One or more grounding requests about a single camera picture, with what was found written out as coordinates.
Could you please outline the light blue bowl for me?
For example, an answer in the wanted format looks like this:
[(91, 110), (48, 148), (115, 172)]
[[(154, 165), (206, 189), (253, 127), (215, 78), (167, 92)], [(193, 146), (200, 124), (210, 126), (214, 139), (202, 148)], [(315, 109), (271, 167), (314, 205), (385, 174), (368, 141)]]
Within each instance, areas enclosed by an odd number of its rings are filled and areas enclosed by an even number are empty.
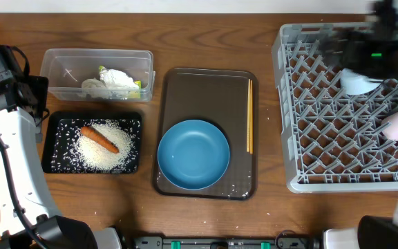
[(348, 68), (341, 71), (340, 83), (347, 95), (361, 95), (373, 91), (383, 80), (376, 80), (357, 74)]

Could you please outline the orange carrot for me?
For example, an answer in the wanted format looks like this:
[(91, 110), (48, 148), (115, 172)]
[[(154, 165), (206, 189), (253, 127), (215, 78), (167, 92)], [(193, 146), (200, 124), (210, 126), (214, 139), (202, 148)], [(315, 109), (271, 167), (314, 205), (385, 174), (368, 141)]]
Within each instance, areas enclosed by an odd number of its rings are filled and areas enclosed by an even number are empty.
[(82, 127), (81, 133), (83, 136), (86, 136), (90, 140), (96, 142), (106, 150), (110, 151), (111, 153), (118, 154), (119, 149), (105, 136), (103, 136), (100, 132), (95, 130), (92, 127)]

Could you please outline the white tissue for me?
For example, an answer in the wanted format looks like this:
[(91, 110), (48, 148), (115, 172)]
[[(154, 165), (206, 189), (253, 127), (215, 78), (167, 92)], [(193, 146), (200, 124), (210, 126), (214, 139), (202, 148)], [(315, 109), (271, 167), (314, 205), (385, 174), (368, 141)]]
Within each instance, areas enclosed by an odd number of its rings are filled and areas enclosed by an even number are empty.
[(139, 89), (140, 85), (136, 84), (132, 77), (126, 73), (107, 69), (104, 66), (99, 67), (99, 78), (105, 83), (108, 89)]

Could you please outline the pile of white rice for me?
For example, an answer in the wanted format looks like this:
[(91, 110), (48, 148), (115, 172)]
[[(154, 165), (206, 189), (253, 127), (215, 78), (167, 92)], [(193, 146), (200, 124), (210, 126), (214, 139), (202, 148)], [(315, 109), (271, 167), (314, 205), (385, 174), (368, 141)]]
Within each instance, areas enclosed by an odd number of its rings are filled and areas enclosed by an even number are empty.
[[(84, 136), (90, 127), (112, 142), (114, 154)], [(138, 169), (141, 121), (132, 119), (62, 119), (52, 139), (51, 158), (44, 166), (50, 173), (130, 174)]]

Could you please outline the yellow snack wrapper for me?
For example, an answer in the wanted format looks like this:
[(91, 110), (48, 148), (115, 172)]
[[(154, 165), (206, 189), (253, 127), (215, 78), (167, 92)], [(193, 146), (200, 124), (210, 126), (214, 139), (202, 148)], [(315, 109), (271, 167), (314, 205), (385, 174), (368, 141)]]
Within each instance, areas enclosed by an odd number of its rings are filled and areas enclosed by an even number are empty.
[(140, 81), (135, 81), (125, 72), (116, 69), (107, 69), (99, 66), (99, 78), (107, 89), (112, 90), (112, 94), (119, 98), (133, 97), (141, 89)]

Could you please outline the wooden chopstick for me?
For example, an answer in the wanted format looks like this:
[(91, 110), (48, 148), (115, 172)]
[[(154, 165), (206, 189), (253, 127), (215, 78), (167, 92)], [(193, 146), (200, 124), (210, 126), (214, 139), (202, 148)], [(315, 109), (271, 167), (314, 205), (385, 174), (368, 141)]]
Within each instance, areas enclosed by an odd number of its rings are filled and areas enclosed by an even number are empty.
[(249, 128), (250, 128), (250, 136), (249, 136), (249, 152), (253, 154), (253, 84), (252, 80), (249, 80)]
[(251, 153), (251, 101), (252, 100), (252, 81), (247, 83), (247, 152)]

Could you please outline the dark blue plate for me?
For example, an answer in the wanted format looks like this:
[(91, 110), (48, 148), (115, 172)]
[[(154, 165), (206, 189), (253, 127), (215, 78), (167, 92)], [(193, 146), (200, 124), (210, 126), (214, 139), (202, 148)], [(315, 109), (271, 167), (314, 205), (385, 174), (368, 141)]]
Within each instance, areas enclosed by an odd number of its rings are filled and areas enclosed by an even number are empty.
[(158, 167), (165, 178), (184, 190), (202, 190), (217, 183), (231, 158), (229, 142), (215, 125), (185, 120), (165, 132), (158, 145)]

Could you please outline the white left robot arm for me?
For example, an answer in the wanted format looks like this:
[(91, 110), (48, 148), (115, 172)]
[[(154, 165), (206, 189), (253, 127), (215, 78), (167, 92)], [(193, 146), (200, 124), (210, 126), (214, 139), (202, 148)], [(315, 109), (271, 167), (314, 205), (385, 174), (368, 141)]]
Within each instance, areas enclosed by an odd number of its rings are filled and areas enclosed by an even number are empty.
[(121, 248), (116, 229), (63, 217), (51, 196), (36, 146), (47, 86), (0, 73), (0, 248)]

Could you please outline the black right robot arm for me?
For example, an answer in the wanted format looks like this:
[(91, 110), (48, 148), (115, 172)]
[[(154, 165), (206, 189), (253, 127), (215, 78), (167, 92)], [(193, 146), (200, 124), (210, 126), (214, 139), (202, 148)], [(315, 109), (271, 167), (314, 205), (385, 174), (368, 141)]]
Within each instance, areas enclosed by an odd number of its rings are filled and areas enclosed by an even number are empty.
[[(372, 79), (398, 80), (398, 14), (392, 0), (373, 4), (376, 21), (372, 31), (342, 31), (322, 43), (323, 55), (331, 64), (348, 68)], [(352, 229), (329, 229), (322, 248), (398, 248), (398, 203), (391, 219), (363, 216)]]

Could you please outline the black waste tray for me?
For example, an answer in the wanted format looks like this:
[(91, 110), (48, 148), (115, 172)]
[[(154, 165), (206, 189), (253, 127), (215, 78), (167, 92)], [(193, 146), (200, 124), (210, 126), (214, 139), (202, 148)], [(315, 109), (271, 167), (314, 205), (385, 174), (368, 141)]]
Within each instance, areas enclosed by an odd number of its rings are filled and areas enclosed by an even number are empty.
[(52, 139), (55, 137), (54, 132), (57, 130), (58, 122), (62, 119), (132, 119), (137, 118), (141, 121), (141, 133), (142, 133), (142, 117), (136, 112), (106, 112), (102, 113), (100, 111), (94, 112), (76, 112), (76, 111), (58, 111), (51, 115), (48, 122), (48, 130), (46, 134), (46, 139), (44, 143), (43, 157), (41, 160), (41, 165), (43, 171), (49, 174), (65, 174), (65, 173), (50, 173), (44, 170), (44, 168), (49, 168), (48, 165), (44, 166), (43, 163), (47, 163), (51, 158), (51, 149), (53, 148)]

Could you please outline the grey dishwasher rack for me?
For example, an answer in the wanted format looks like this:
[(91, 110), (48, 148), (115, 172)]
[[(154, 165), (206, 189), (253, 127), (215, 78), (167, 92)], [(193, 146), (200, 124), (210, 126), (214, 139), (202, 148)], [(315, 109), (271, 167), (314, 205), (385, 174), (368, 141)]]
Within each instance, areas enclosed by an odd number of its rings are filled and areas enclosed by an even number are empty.
[(367, 23), (285, 24), (272, 46), (285, 175), (294, 193), (398, 190), (398, 141), (383, 119), (398, 111), (398, 80), (348, 95), (341, 70), (328, 65), (321, 42)]

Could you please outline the clear plastic bin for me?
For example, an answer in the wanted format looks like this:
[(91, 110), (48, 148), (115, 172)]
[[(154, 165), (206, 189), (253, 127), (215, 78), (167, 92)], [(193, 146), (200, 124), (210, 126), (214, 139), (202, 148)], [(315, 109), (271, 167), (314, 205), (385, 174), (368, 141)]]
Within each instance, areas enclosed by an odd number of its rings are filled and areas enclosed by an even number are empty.
[[(119, 98), (110, 91), (109, 99), (87, 98), (81, 85), (84, 80), (100, 80), (99, 66), (125, 72), (141, 89), (133, 97)], [(66, 101), (148, 102), (153, 97), (155, 71), (153, 54), (148, 50), (54, 48), (46, 51), (41, 76), (49, 79), (49, 93)]]

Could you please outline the dark brown serving tray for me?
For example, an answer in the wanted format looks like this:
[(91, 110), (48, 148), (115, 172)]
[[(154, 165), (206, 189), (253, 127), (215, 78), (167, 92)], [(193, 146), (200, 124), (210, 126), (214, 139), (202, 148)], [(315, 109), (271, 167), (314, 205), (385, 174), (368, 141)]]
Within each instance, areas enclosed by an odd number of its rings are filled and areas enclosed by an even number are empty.
[[(247, 83), (253, 84), (253, 154), (247, 152)], [(247, 71), (174, 68), (164, 77), (158, 145), (169, 128), (185, 120), (204, 120), (226, 136), (231, 158), (224, 176), (202, 190), (184, 190), (170, 183), (158, 167), (153, 186), (167, 196), (244, 201), (256, 191), (258, 80)]]

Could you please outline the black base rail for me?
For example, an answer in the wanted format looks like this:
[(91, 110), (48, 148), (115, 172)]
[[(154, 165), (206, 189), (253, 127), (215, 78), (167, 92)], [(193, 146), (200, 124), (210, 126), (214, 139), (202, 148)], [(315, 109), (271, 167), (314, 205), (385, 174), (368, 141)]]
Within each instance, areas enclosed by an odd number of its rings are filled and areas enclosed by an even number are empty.
[(297, 234), (277, 238), (137, 237), (132, 249), (323, 249), (318, 239)]

